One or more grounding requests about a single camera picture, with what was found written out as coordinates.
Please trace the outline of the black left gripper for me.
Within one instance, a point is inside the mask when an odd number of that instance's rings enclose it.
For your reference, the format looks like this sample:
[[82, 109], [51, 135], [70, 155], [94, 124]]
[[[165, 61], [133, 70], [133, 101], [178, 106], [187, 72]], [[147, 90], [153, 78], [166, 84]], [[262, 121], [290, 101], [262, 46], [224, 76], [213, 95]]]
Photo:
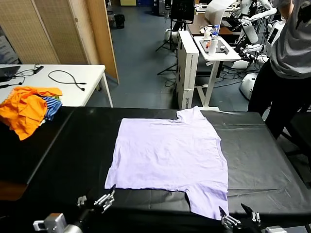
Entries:
[[80, 214], [80, 221], [87, 221], [92, 215], [106, 212], [115, 201], [114, 198], [115, 185], [113, 185], [108, 193], [101, 196], [93, 204], [85, 203], [87, 201], [86, 195], [80, 196], [77, 199], [77, 206], [80, 207], [82, 213]]

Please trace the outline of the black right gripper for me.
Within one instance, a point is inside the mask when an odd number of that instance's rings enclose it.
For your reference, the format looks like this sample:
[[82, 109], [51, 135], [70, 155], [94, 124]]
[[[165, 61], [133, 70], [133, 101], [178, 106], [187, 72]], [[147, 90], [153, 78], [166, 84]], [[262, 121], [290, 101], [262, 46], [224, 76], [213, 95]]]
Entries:
[[233, 233], [263, 233], [263, 227], [257, 223], [260, 222], [259, 212], [253, 211], [249, 206], [243, 203], [241, 206], [251, 219], [243, 218], [239, 221], [234, 217], [227, 215], [224, 209], [220, 206], [219, 211], [222, 225], [226, 229], [232, 230]]

